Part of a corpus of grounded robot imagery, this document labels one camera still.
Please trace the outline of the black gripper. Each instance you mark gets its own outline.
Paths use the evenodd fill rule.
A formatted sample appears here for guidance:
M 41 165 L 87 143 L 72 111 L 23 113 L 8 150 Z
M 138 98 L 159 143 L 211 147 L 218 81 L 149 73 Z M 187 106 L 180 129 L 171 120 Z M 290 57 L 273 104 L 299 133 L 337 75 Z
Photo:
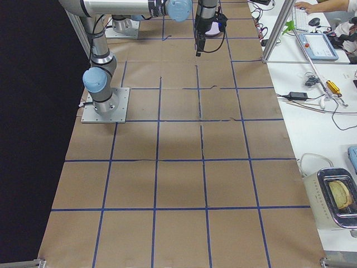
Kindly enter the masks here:
M 213 18 L 203 18 L 201 16 L 195 17 L 195 43 L 196 56 L 200 57 L 204 53 L 206 43 L 206 32 L 211 29 Z

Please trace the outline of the person's hand on keyboard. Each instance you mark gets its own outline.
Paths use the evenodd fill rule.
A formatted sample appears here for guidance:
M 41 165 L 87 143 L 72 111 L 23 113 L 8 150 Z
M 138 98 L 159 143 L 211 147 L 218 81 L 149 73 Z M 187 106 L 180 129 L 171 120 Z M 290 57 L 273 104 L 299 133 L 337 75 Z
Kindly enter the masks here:
M 313 4 L 307 2 L 296 2 L 294 6 L 298 9 L 303 9 L 307 14 L 315 13 L 313 10 Z

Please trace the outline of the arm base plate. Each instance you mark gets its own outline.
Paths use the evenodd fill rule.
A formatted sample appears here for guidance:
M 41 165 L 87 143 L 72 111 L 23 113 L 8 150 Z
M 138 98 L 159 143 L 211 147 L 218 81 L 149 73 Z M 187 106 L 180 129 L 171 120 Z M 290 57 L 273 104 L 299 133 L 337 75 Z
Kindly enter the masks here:
M 82 123 L 125 123 L 130 88 L 112 88 L 111 98 L 103 103 L 93 101 L 88 94 L 81 117 Z
M 111 20 L 105 29 L 108 39 L 137 39 L 139 33 L 139 21 L 129 18 L 123 20 Z

